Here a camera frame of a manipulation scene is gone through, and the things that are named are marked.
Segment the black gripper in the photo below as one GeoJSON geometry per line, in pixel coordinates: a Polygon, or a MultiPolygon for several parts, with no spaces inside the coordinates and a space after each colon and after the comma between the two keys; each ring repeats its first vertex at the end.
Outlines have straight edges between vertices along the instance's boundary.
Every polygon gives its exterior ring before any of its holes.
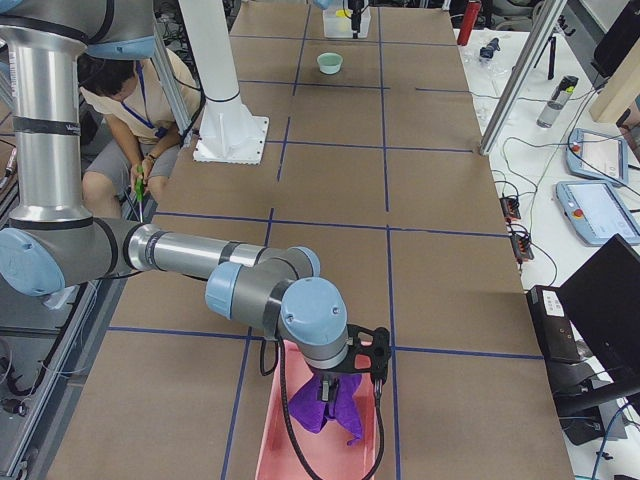
{"type": "Polygon", "coordinates": [[[346,373],[313,370],[313,379],[317,383],[313,390],[313,398],[324,403],[335,402],[341,382],[347,377],[346,373]]]}
{"type": "MultiPolygon", "coordinates": [[[[351,11],[351,29],[360,30],[362,13],[364,11],[364,0],[349,0],[348,9],[351,11]]],[[[359,38],[359,31],[353,31],[352,33],[353,39],[359,38]]]]}

